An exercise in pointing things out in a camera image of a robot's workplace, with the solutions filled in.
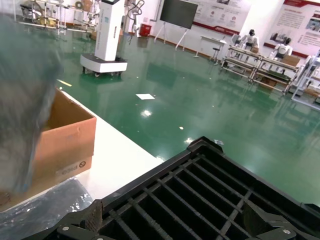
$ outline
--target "metal workbench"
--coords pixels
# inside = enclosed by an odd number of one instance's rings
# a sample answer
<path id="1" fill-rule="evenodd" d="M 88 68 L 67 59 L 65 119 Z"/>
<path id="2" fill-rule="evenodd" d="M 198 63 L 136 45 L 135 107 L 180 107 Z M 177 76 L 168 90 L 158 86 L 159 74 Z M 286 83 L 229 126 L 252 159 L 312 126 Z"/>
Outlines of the metal workbench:
<path id="1" fill-rule="evenodd" d="M 247 57 L 253 58 L 254 64 L 242 60 Z M 261 57 L 262 55 L 260 54 L 236 46 L 230 46 L 226 56 L 222 60 L 221 70 L 225 69 L 229 72 L 248 78 L 250 81 L 259 66 Z"/>
<path id="2" fill-rule="evenodd" d="M 266 65 L 267 66 L 272 65 L 275 67 L 279 67 L 279 68 L 284 69 L 285 71 L 291 71 L 294 74 L 292 77 L 289 77 L 287 75 L 277 73 L 275 71 L 269 71 L 264 68 L 264 66 L 266 66 Z M 251 81 L 253 81 L 255 83 L 259 83 L 264 86 L 267 86 L 269 88 L 275 89 L 277 91 L 280 91 L 280 92 L 282 92 L 283 95 L 285 95 L 288 92 L 289 87 L 291 86 L 291 84 L 293 82 L 293 79 L 295 79 L 295 76 L 297 75 L 298 70 L 299 70 L 299 68 L 296 66 L 292 66 L 292 65 L 280 62 L 280 61 L 273 60 L 269 57 L 263 56 L 260 59 L 260 63 L 258 65 L 258 68 L 256 69 L 256 71 L 253 72 Z M 284 87 L 281 88 L 281 87 L 276 87 L 276 86 L 270 86 L 269 84 L 262 82 L 259 77 L 266 77 L 268 79 L 276 81 L 277 83 L 281 84 Z"/>

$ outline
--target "white robot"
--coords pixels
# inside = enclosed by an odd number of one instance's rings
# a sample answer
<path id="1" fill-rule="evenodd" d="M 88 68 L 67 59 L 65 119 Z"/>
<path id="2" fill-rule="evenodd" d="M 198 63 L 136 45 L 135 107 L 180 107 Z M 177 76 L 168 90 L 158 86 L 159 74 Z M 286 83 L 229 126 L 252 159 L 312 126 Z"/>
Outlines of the white robot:
<path id="1" fill-rule="evenodd" d="M 276 61 L 281 61 L 286 55 L 291 56 L 293 48 L 289 45 L 291 43 L 291 38 L 288 37 L 284 43 L 278 44 L 275 46 L 274 50 L 270 53 L 269 58 Z"/>
<path id="2" fill-rule="evenodd" d="M 253 47 L 259 48 L 259 37 L 256 35 L 255 30 L 251 29 L 249 34 L 241 39 L 240 46 L 245 50 L 251 50 Z"/>
<path id="3" fill-rule="evenodd" d="M 94 54 L 84 53 L 80 57 L 84 73 L 88 69 L 98 77 L 100 73 L 120 75 L 127 70 L 128 63 L 116 56 L 124 12 L 125 0 L 101 1 Z"/>

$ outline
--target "humanoid robot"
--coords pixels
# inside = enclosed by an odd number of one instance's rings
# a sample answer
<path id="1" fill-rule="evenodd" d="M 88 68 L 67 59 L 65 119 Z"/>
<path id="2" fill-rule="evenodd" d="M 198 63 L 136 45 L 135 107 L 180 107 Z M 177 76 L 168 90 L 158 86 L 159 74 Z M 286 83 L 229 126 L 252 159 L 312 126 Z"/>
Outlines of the humanoid robot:
<path id="1" fill-rule="evenodd" d="M 270 53 L 269 58 L 274 59 L 276 61 L 281 61 L 286 55 L 291 56 L 293 52 L 293 48 L 289 45 L 291 43 L 291 38 L 288 37 L 284 43 L 278 44 L 275 46 L 274 50 Z"/>
<path id="2" fill-rule="evenodd" d="M 249 34 L 245 35 L 241 39 L 240 47 L 244 50 L 249 51 L 251 51 L 252 48 L 259 48 L 259 37 L 256 35 L 255 30 L 251 29 L 249 31 Z"/>

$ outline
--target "blurry gray object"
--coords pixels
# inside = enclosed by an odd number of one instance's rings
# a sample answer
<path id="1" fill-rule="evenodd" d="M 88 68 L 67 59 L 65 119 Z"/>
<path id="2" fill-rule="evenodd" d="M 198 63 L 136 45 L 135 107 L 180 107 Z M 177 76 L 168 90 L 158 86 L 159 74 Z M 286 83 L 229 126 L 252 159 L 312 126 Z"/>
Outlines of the blurry gray object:
<path id="1" fill-rule="evenodd" d="M 32 201 L 0 213 L 1 240 L 21 240 L 53 227 L 67 213 L 87 208 L 93 199 L 70 178 Z"/>
<path id="2" fill-rule="evenodd" d="M 62 72 L 54 44 L 0 15 L 0 192 L 22 192 Z"/>

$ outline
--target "open cardboard box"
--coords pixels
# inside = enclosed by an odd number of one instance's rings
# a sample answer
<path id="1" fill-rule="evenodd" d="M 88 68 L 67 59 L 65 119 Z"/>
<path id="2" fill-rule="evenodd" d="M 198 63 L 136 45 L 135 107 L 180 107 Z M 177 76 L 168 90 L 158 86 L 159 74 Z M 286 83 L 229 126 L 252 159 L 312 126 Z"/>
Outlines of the open cardboard box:
<path id="1" fill-rule="evenodd" d="M 90 169 L 96 121 L 94 116 L 56 90 L 50 118 L 36 147 L 32 184 L 22 194 L 0 193 L 0 211 Z"/>

